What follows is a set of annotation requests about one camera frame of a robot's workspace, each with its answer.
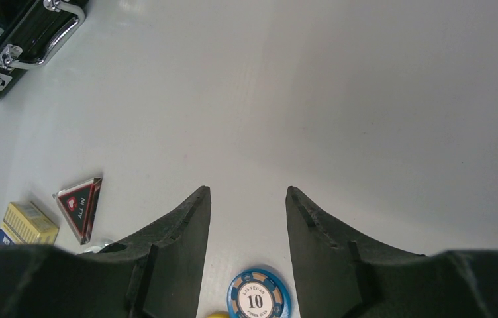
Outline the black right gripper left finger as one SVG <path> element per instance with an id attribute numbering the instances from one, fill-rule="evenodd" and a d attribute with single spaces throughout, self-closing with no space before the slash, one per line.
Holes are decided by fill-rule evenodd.
<path id="1" fill-rule="evenodd" d="M 202 186 L 96 253 L 0 245 L 0 317 L 194 317 L 210 218 Z"/>

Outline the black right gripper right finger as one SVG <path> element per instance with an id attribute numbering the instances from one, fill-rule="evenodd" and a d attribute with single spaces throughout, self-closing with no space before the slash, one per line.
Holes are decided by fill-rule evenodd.
<path id="1" fill-rule="evenodd" d="M 498 250 L 414 254 L 361 233 L 296 187 L 285 204 L 302 317 L 498 317 Z"/>

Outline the blue ten poker chip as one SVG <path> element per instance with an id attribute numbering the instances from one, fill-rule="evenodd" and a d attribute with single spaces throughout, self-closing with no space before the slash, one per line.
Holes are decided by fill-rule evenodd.
<path id="1" fill-rule="evenodd" d="M 226 304 L 231 317 L 290 318 L 291 296 L 283 281 L 269 270 L 249 268 L 229 284 Z"/>

